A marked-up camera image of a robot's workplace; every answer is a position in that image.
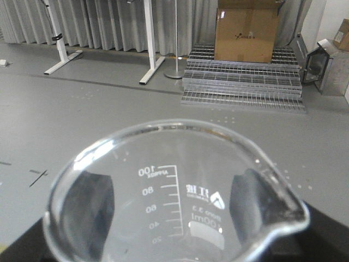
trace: white stand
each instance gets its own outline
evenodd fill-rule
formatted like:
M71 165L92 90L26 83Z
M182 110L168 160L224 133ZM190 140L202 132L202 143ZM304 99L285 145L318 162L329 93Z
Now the white stand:
M179 66L178 66L178 3L177 0L175 0L175 6L174 9L176 10L176 17L175 17L175 27L176 27L176 69L168 69L165 71L165 76L168 78L172 79L181 79L184 76L184 70L179 71Z
M53 0L45 0L45 4L47 5L47 9L50 14L53 32L55 35L59 35L61 33L61 27L59 26L56 8L55 8L55 5L53 4ZM82 53L82 50L77 50L68 56L67 50L65 49L63 38L60 38L60 40L56 42L56 46L57 46L61 61L56 65L54 65L53 67L51 67L49 70L45 71L44 72L45 75L52 74L53 72L55 72L56 70L58 70L59 68L61 68L62 66L64 66L65 64L67 64L68 62L70 62L71 60L73 60L75 57L77 57L79 54Z
M144 0L144 10L146 15L148 53L149 53L149 61L151 64L151 68L140 80L140 84L142 85L145 85L149 81L149 79L154 75L156 70L158 70L158 68L161 66L161 64L165 60L165 56L161 56L158 60L156 60L156 57L155 57L155 37L154 37L152 0Z

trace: black line on floor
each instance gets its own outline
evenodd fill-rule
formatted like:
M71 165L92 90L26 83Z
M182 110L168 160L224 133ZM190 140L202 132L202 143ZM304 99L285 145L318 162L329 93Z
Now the black line on floor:
M149 89L149 88L145 88L145 87L117 85L117 84L102 83L102 82L87 81L87 80L79 80L79 79L58 78L58 77L55 77L55 76L48 76L48 75L12 74L12 73L6 73L6 74L18 75L18 76L31 76L31 77L34 77L34 78L54 79L54 80L62 80L62 81L69 81L69 82L78 82L78 83L92 84L92 85L99 85L99 86L111 86L111 87L118 87L118 88L129 89L129 90L138 90L138 91L154 92L154 93L161 93L161 94L174 94L174 95L177 95L177 96L181 96L182 95L182 92L166 91L166 90L159 90L159 89Z
M11 163L1 162L1 161L0 161L0 164L2 164L2 165L12 165Z
M29 170L29 172L32 172L32 173L35 173L35 174L39 174L40 173L40 171L36 171L36 170L33 170L33 169Z
M45 170L37 179L35 179L35 181L33 183L31 183L31 185L29 187L34 185L42 176L47 176L46 172L47 172L47 170Z

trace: printed logo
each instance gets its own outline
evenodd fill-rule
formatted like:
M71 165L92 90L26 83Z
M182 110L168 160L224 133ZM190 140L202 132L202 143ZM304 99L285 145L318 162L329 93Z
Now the printed logo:
M224 201L218 191L209 196L207 188L195 184L188 184L186 186L186 195L188 198L200 199L207 203L211 201L211 203L218 209L225 209Z
M255 36L253 35L253 32L249 32L248 35L242 35L242 33L235 35L236 40L238 39L255 39Z
M195 184L188 184L186 186L186 195L190 198L201 199L205 202L209 202L208 189L205 187L199 187Z
M213 193L210 197L211 203L218 209L225 209L225 204L219 192Z

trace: glass beaker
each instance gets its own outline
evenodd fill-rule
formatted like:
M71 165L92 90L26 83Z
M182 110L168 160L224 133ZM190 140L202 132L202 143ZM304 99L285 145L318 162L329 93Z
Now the glass beaker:
M83 150L56 179L43 224L61 262L232 262L305 229L309 213L252 141L179 119Z

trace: black surface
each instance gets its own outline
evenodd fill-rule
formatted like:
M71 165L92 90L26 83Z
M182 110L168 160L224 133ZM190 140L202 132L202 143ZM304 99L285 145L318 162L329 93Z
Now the black surface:
M309 228L275 241L256 262L348 262L349 228L308 205ZM37 221L0 254L0 262L56 262Z

